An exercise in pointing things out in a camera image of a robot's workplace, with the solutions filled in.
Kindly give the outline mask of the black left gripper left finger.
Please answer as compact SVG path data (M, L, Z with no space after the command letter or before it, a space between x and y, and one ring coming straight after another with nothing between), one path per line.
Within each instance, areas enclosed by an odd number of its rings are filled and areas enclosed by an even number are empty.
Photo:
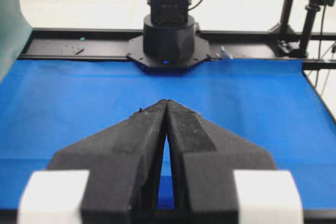
M166 138L166 100L58 150L49 170L90 172L84 223L132 223L156 209Z

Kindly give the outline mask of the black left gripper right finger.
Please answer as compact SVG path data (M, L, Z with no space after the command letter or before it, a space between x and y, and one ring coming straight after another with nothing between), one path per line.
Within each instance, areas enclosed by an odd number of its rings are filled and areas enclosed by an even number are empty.
M276 170L264 148L168 100L175 207L187 223L238 223L235 169Z

